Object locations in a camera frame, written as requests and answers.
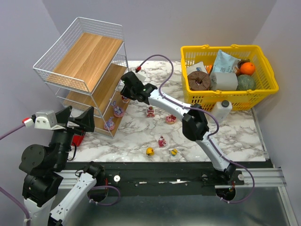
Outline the orange fruit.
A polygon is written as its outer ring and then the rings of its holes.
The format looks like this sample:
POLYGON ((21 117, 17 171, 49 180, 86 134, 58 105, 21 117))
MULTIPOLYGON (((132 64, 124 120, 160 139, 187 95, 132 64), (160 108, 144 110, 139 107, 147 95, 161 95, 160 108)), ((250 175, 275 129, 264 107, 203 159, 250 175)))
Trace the orange fruit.
POLYGON ((241 74, 253 75, 256 70, 255 65, 252 62, 245 62, 240 67, 241 74))

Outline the light blue snack bag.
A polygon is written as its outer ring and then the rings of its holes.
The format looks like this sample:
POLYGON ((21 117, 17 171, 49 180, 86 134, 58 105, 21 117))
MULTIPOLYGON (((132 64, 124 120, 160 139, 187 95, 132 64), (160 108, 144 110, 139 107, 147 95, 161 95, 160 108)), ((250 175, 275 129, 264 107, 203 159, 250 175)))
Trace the light blue snack bag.
POLYGON ((218 50, 212 72, 236 73, 240 61, 240 59, 233 57, 222 50, 218 50))

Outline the pink strawberry figure toy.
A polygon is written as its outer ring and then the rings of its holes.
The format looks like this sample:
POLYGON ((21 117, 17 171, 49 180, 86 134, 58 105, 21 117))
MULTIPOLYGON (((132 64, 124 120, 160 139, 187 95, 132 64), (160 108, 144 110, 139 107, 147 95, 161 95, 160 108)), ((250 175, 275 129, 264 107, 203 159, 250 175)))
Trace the pink strawberry figure toy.
POLYGON ((163 136, 160 136, 160 138, 158 140, 158 145, 159 145, 159 147, 165 147, 167 145, 166 140, 164 139, 163 136))

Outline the white tissue packet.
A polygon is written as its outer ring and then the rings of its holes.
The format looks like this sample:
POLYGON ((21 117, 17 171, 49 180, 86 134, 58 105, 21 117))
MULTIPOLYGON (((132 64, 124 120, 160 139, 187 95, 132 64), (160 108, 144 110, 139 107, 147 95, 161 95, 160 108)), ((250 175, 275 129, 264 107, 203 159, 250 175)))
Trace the white tissue packet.
POLYGON ((201 72, 208 74, 202 61, 186 68, 187 75, 191 74, 192 72, 196 72, 196 71, 201 71, 201 72))

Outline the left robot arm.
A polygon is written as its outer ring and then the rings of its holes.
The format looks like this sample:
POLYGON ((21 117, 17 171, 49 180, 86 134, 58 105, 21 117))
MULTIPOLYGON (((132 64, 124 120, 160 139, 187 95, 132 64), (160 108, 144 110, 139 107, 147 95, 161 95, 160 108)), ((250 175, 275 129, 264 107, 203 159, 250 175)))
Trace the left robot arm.
POLYGON ((94 107, 78 117, 71 117, 72 106, 55 113, 39 111, 25 120, 35 129, 53 132, 48 146, 32 144, 22 154, 19 169, 27 175, 22 196, 32 226, 64 226, 72 212, 97 184, 104 181, 104 167, 90 162, 83 168, 77 183, 53 209, 51 208, 63 180, 59 173, 65 169, 74 135, 95 130, 94 107))

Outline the white bottle grey cap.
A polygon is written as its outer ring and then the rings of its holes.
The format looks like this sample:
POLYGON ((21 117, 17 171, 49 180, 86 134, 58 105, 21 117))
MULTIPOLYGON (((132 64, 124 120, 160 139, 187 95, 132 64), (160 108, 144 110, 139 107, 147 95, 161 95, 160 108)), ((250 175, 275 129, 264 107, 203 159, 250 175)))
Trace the white bottle grey cap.
POLYGON ((232 103, 228 100, 216 102, 210 114, 221 124, 232 110, 232 103))

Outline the black mounting rail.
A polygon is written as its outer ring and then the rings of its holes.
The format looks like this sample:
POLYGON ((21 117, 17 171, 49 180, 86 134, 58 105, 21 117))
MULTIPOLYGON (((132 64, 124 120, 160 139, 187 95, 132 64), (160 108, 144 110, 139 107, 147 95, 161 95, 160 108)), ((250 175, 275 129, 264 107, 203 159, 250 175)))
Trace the black mounting rail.
POLYGON ((271 161, 242 162, 233 179, 219 180, 209 162, 102 162, 105 178, 122 196, 209 195, 234 187, 286 186, 280 168, 271 161))

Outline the yellow duck toy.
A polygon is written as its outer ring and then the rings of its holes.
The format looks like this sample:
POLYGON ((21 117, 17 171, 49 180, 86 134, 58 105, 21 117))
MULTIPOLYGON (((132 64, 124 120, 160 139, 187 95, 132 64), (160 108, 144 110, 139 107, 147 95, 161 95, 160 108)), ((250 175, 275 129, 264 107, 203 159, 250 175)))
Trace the yellow duck toy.
POLYGON ((147 149, 146 149, 146 154, 148 155, 148 156, 153 156, 154 155, 154 149, 153 148, 151 148, 151 147, 148 147, 147 149))

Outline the pink strawberry donut toy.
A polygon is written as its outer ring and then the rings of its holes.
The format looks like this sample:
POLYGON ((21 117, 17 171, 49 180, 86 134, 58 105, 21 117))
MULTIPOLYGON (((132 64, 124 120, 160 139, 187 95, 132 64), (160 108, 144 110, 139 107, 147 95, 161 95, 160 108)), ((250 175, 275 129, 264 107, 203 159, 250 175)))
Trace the pink strawberry donut toy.
POLYGON ((172 115, 172 114, 170 114, 170 115, 168 115, 168 116, 165 117, 165 122, 167 124, 175 124, 176 120, 177 120, 177 118, 174 115, 172 115))

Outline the red strawberry cake toy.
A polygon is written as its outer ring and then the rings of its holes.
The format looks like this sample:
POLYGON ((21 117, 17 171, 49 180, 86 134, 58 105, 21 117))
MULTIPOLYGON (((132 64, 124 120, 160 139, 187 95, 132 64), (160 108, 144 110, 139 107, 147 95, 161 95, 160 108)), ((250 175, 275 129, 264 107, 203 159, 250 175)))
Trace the red strawberry cake toy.
POLYGON ((146 116, 148 117, 148 118, 153 118, 153 117, 155 117, 155 111, 154 111, 154 108, 153 108, 153 106, 149 106, 148 108, 147 108, 147 114, 146 114, 146 116))

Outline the purple bunny pink donut toy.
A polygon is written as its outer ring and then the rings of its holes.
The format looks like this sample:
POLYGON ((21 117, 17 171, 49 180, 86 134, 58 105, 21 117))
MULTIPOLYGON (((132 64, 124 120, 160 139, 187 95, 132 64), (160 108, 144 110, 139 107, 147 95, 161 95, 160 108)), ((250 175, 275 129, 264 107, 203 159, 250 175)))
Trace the purple bunny pink donut toy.
POLYGON ((114 116, 113 117, 110 117, 108 119, 108 121, 106 121, 106 123, 104 124, 103 128, 107 131, 112 131, 114 128, 115 128, 115 123, 113 121, 114 119, 114 116))

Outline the yellow plastic basket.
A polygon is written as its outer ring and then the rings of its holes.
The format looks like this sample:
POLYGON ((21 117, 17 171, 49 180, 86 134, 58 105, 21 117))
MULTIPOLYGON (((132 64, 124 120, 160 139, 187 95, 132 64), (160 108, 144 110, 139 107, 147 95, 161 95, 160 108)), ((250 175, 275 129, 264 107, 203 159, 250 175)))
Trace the yellow plastic basket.
POLYGON ((249 110, 279 90, 273 69, 258 45, 181 47, 184 101, 211 111, 217 102, 249 110))

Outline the purple figure orange donut toy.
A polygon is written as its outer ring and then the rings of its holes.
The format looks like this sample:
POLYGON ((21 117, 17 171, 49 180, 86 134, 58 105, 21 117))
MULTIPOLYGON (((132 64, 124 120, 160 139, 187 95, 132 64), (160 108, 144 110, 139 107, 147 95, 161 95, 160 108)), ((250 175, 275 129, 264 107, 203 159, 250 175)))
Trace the purple figure orange donut toy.
POLYGON ((122 98, 122 102, 125 104, 130 102, 130 99, 125 96, 122 96, 121 98, 122 98))

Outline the red bell pepper toy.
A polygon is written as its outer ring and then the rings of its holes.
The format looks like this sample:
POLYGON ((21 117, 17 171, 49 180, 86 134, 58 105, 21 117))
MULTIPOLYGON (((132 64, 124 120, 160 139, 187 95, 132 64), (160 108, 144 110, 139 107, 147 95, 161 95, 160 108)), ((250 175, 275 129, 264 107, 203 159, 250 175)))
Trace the red bell pepper toy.
POLYGON ((74 135, 71 144, 73 146, 79 147, 80 144, 82 143, 84 137, 85 137, 85 134, 83 134, 83 135, 74 135))

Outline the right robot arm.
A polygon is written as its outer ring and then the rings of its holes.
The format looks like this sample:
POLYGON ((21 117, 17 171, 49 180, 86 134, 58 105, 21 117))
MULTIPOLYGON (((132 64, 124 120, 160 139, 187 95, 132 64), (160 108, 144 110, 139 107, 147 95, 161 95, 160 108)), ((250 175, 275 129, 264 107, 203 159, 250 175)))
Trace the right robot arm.
POLYGON ((199 104, 186 104, 163 93, 161 88, 155 85, 143 84, 134 72, 125 73, 121 81, 124 83, 121 91, 123 96, 163 109, 180 120, 183 135, 202 148, 217 171, 218 177, 226 181, 232 180, 236 166, 225 157, 209 132, 205 115, 212 116, 210 113, 203 110, 199 104))

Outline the white paper roll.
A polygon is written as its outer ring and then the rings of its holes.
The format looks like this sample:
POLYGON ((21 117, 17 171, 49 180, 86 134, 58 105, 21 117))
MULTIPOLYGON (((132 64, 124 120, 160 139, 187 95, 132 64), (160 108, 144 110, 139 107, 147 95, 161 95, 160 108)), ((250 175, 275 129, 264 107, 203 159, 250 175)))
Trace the white paper roll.
POLYGON ((235 73, 212 72, 210 80, 210 89, 213 91, 234 91, 238 86, 238 79, 235 73))

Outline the yellow minion toy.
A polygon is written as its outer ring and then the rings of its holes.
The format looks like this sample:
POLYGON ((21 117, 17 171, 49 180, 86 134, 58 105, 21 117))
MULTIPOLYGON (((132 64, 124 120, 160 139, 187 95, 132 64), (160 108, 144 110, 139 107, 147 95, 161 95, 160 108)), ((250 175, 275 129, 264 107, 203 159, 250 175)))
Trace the yellow minion toy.
POLYGON ((177 153, 178 153, 178 151, 177 151, 176 149, 172 149, 172 150, 170 151, 170 154, 171 154, 172 156, 176 156, 177 153))

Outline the green melon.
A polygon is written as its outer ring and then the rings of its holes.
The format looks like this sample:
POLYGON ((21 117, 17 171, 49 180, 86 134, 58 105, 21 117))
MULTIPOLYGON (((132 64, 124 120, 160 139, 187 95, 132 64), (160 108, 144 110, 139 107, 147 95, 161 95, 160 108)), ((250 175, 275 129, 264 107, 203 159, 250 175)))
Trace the green melon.
POLYGON ((255 90, 256 82, 253 77, 247 74, 238 76, 237 91, 255 90))

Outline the brown chocolate donut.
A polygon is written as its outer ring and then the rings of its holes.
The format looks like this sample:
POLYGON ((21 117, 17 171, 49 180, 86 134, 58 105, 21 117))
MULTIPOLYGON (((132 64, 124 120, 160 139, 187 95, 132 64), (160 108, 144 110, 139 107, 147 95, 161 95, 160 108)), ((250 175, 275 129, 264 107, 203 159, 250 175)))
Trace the brown chocolate donut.
POLYGON ((210 88, 211 80, 206 72, 194 71, 187 78, 189 88, 192 91, 206 91, 210 88))

